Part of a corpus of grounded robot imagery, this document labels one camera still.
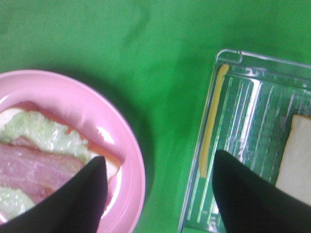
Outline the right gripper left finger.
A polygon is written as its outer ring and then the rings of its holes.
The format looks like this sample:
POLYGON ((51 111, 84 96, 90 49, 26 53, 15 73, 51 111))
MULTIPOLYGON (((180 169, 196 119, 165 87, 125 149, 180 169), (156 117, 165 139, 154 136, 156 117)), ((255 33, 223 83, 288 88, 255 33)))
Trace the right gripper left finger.
POLYGON ((95 233, 107 197, 105 158, 93 158, 35 207, 4 223, 2 233, 95 233))

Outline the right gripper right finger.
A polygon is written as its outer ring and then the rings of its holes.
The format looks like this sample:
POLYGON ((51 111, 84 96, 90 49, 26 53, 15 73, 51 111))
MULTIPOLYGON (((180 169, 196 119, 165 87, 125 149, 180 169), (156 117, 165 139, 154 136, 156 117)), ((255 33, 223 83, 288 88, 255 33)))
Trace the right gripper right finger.
POLYGON ((228 233, 309 233, 311 207, 277 189, 225 150, 215 152, 212 188, 228 233))

